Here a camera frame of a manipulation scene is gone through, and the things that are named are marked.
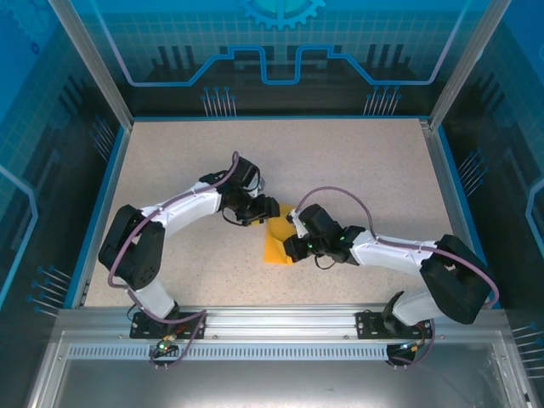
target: blue frame edge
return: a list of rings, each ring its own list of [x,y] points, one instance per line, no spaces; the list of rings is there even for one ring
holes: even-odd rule
[[[110,212],[113,195],[115,194],[117,181],[121,174],[121,168],[127,152],[130,132],[124,127],[119,128],[116,142],[111,151],[110,161],[105,169],[102,185],[94,204],[93,213],[87,227],[87,233],[83,239],[82,249],[77,258],[74,275],[72,276],[70,287],[66,294],[64,308],[72,309],[76,307],[82,295],[82,284],[88,270],[94,266],[96,259],[90,259],[89,256],[96,257],[99,245],[102,240],[102,233],[105,228],[108,214]]]
[[[428,119],[424,115],[408,116],[363,116],[363,115],[324,115],[324,116],[135,116],[135,122],[203,122],[203,121],[270,121],[285,119]]]
[[[468,233],[470,234],[470,238],[473,242],[474,252],[478,258],[480,258],[484,264],[487,265],[488,262],[484,254],[484,248],[482,247],[482,242],[479,239],[476,224],[474,223],[473,215],[470,211],[470,207],[468,206],[467,196],[465,195],[465,191],[462,189],[461,179],[459,178],[459,173],[457,172],[457,167],[453,160],[453,154],[451,153],[450,144],[445,136],[445,131],[442,125],[438,127],[438,135],[440,143],[444,149],[445,158],[447,160],[448,168],[450,169],[451,177],[453,178],[453,183],[456,187],[459,202],[461,203],[462,216],[465,218],[465,222],[467,223]],[[493,299],[493,292],[490,293],[490,299]],[[500,309],[501,307],[501,303],[497,302],[495,306],[493,306],[493,309]]]

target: metal post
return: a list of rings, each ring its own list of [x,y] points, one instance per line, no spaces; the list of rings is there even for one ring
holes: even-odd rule
[[[70,1],[49,0],[49,4],[60,20],[60,24],[66,30],[68,37],[82,57],[94,80],[104,95],[106,101],[116,115],[117,120],[127,129],[132,129],[133,117],[125,104],[119,90],[104,61],[100,57],[98,49],[94,46],[82,20]]]
[[[456,68],[445,84],[442,94],[431,112],[429,122],[431,129],[437,129],[445,118],[445,115],[453,105],[454,100],[461,91],[462,86],[470,75],[470,72],[478,62],[487,42],[490,40],[496,27],[501,22],[502,16],[507,11],[511,0],[491,0],[489,6],[482,15],[478,26],[474,30],[470,41],[457,62]]]

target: glass panel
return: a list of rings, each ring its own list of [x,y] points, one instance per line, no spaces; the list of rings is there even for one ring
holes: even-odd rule
[[[522,352],[541,349],[530,324],[544,323],[543,18],[544,3],[512,2],[444,123],[502,304],[514,329],[528,326]],[[533,355],[525,366],[538,377]]]
[[[510,406],[485,345],[437,346],[408,372],[384,361],[186,361],[168,380],[145,361],[69,361],[54,406]]]
[[[22,406],[119,123],[47,2],[0,2],[0,54],[0,400]]]
[[[76,0],[137,116],[427,115],[487,0]]]

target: blue wall graphic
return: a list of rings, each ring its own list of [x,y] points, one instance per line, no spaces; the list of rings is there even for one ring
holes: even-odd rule
[[[543,20],[540,0],[510,4],[445,119],[467,204],[514,327],[542,323],[544,316]],[[541,344],[522,339],[518,347],[525,352]],[[540,359],[528,360],[526,368],[541,368]],[[542,400],[544,388],[535,390]]]
[[[188,101],[210,83],[241,115],[361,114],[374,86],[399,85],[395,115],[428,114],[487,3],[75,1],[136,116],[205,116]]]
[[[45,0],[0,0],[0,120],[58,24]]]

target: cable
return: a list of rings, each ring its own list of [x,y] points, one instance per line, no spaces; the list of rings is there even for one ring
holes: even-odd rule
[[[128,317],[128,315],[130,314],[130,312],[133,311],[133,309],[134,309],[135,307],[136,307],[136,303],[133,304],[133,305],[127,310],[127,319],[129,319],[131,323],[133,322],[134,316],[133,316],[133,318],[131,319],[130,317]]]
[[[337,261],[334,261],[331,265],[326,266],[326,267],[322,267],[322,266],[320,265],[320,263],[317,261],[317,258],[318,258],[318,256],[315,255],[315,256],[314,256],[315,266],[317,266],[317,267],[318,267],[319,269],[321,269],[321,270],[328,270],[328,269],[332,268],[334,265],[337,264]]]
[[[201,189],[197,189],[197,190],[190,190],[190,191],[187,191],[187,192],[184,192],[180,195],[176,195],[174,198],[171,198],[170,200],[166,201],[161,207],[157,208],[155,211],[153,211],[150,215],[148,215],[146,218],[144,218],[138,225],[136,225],[136,227],[134,228],[134,230],[128,235],[127,239],[125,240],[125,242],[122,244],[121,246],[121,249],[119,250],[119,253],[117,254],[117,257],[115,259],[115,261],[113,262],[113,264],[111,265],[111,268],[110,268],[110,273],[108,274],[108,285],[111,286],[111,287],[114,287],[114,288],[120,288],[120,289],[127,289],[127,293],[128,293],[128,296],[133,300],[134,304],[136,306],[138,306],[140,308],[140,310],[142,310],[146,315],[148,315],[151,319],[155,320],[155,321],[158,321],[159,323],[165,323],[165,324],[171,324],[171,325],[176,325],[176,324],[181,324],[181,323],[185,323],[186,321],[190,321],[190,320],[193,320],[197,317],[201,317],[201,319],[199,320],[198,322],[198,325],[196,325],[196,329],[195,331],[193,332],[193,334],[191,335],[191,339],[189,340],[189,343],[187,344],[187,347],[185,348],[184,352],[179,356],[179,358],[177,360],[175,360],[173,363],[174,364],[178,364],[184,357],[185,355],[187,354],[187,352],[189,351],[189,347],[190,345],[193,343],[193,340],[195,339],[196,337],[196,333],[198,332],[199,328],[200,328],[200,324],[202,323],[202,321],[204,320],[204,318],[206,317],[207,315],[207,311],[206,310],[202,310],[201,312],[198,312],[198,313],[195,313],[195,314],[192,314],[190,316],[187,316],[183,319],[178,319],[178,320],[167,320],[167,319],[162,319],[160,318],[159,316],[157,316],[156,314],[153,314],[151,313],[149,310],[147,310],[144,305],[138,300],[138,298],[132,293],[132,291],[128,290],[128,286],[127,285],[121,285],[121,284],[117,284],[113,281],[113,278],[115,276],[115,273],[117,271],[117,267],[119,266],[119,263],[121,262],[121,259],[122,257],[125,255],[125,252],[127,251],[128,247],[130,246],[131,242],[133,241],[133,239],[139,234],[139,232],[156,216],[158,215],[161,211],[163,211],[165,208],[168,208],[169,206],[171,206],[172,204],[174,204],[175,202],[178,202],[180,200],[183,200],[184,198],[187,198],[187,197],[190,197],[192,195],[195,195],[195,194],[200,194],[200,193],[203,193],[205,191],[209,191],[209,190],[212,190],[212,189],[216,189],[218,188],[221,184],[224,184],[225,182],[227,182],[227,180],[229,180],[230,176],[232,176],[232,174],[235,172],[236,170],[236,167],[238,166],[238,161],[240,160],[240,154],[237,152],[237,151],[234,151],[233,154],[232,154],[232,164],[230,165],[230,168],[229,170],[226,172],[226,173],[223,173],[223,172],[219,172],[217,174],[222,174],[223,177],[217,182],[217,183],[214,183],[214,184],[211,184],[211,185],[208,185],[207,187],[204,187],[204,188],[201,188]]]
[[[224,209],[221,210],[221,215],[223,216],[223,219],[229,224],[235,225],[237,227],[243,227],[244,226],[243,224],[237,223],[236,221],[233,221],[232,219],[228,219],[227,216],[224,215]]]
[[[185,346],[184,348],[184,351],[182,353],[179,354],[179,357],[174,360],[172,363],[169,363],[169,364],[165,364],[165,368],[167,369],[168,367],[172,367],[172,366],[175,366],[177,364],[179,364],[181,362],[181,360],[184,359],[184,357],[187,355],[187,353],[189,353],[189,349],[190,349],[190,346],[193,344],[193,342],[195,341],[195,337],[196,337],[196,333],[198,333],[198,331],[200,330],[201,328],[201,324],[202,322],[204,321],[204,318],[206,317],[206,314],[203,314],[201,316],[201,318],[198,320],[198,323],[196,324],[196,327],[195,327],[195,330],[193,331],[193,333],[190,335],[190,339],[189,341],[187,342],[187,345]],[[153,352],[151,352],[150,354],[150,363],[151,364],[154,364],[155,366],[158,366],[158,364],[156,363],[156,360],[155,360],[155,357],[154,357],[154,352],[155,350],[153,350]]]
[[[252,189],[243,189],[246,193],[251,193],[252,191],[255,191],[258,189],[258,186],[261,184],[261,169],[257,167],[257,185],[253,187]]]
[[[197,190],[189,190],[186,191],[180,195],[176,195],[174,198],[171,198],[170,200],[166,201],[161,207],[157,208],[155,211],[153,211],[150,215],[145,217],[138,225],[136,225],[136,228],[134,228],[133,232],[131,232],[125,242],[122,244],[121,249],[119,250],[119,253],[117,254],[117,257],[115,261],[113,261],[113,264],[110,268],[110,273],[108,274],[108,285],[111,287],[116,287],[120,289],[128,289],[127,285],[120,285],[113,281],[114,275],[117,271],[117,267],[119,266],[119,263],[121,262],[122,257],[125,255],[125,252],[128,249],[128,246],[131,244],[133,239],[136,237],[136,235],[139,234],[139,232],[159,213],[164,211],[165,208],[170,207],[172,204],[183,200],[184,198],[190,197],[195,194],[200,194],[205,191],[209,191],[212,189],[218,188],[221,184],[224,184],[227,182],[227,180],[232,176],[232,174],[235,172],[236,167],[238,166],[238,161],[240,160],[240,155],[237,151],[235,151],[232,154],[232,164],[230,165],[229,171],[217,182],[211,185],[208,185],[207,187],[203,187],[201,189]]]
[[[490,286],[491,290],[493,291],[494,297],[489,302],[484,303],[483,307],[485,309],[491,308],[495,303],[497,303],[499,301],[500,293],[499,293],[499,288],[497,287],[496,283],[482,269],[478,268],[473,263],[468,262],[466,259],[463,259],[463,258],[457,256],[454,253],[447,252],[447,251],[444,251],[442,249],[434,248],[434,247],[431,247],[431,246],[418,246],[418,245],[413,245],[413,244],[401,244],[401,243],[398,243],[398,242],[387,241],[387,240],[384,240],[384,239],[380,238],[376,234],[376,232],[374,230],[374,221],[372,220],[372,215],[371,215],[371,212],[368,209],[368,207],[365,205],[365,203],[359,197],[357,197],[356,195],[354,195],[353,193],[350,193],[349,191],[347,191],[345,189],[341,189],[340,187],[328,186],[328,185],[324,186],[324,187],[318,187],[317,189],[313,189],[309,193],[307,193],[303,197],[303,199],[298,203],[296,212],[298,213],[300,211],[300,208],[302,207],[304,202],[308,199],[308,197],[310,197],[314,193],[317,193],[318,191],[324,191],[324,190],[338,191],[340,193],[344,193],[345,195],[350,196],[351,198],[353,198],[365,211],[366,217],[368,218],[368,229],[371,232],[372,237],[377,242],[380,242],[380,243],[382,243],[384,245],[389,245],[390,247],[398,247],[398,248],[404,248],[404,249],[415,249],[415,250],[418,250],[418,251],[433,252],[433,253],[436,253],[437,255],[441,255],[443,257],[449,258],[452,261],[457,262],[457,263],[469,268],[470,270],[472,270],[476,275],[478,275],[481,279],[484,280],[485,283],[487,283]]]
[[[431,319],[431,332],[432,332],[431,339],[428,342],[427,348],[425,348],[425,351],[423,351],[423,354],[419,359],[410,363],[411,366],[419,366],[428,357],[429,353],[434,347],[434,340],[436,338],[436,325],[434,324],[434,319]]]

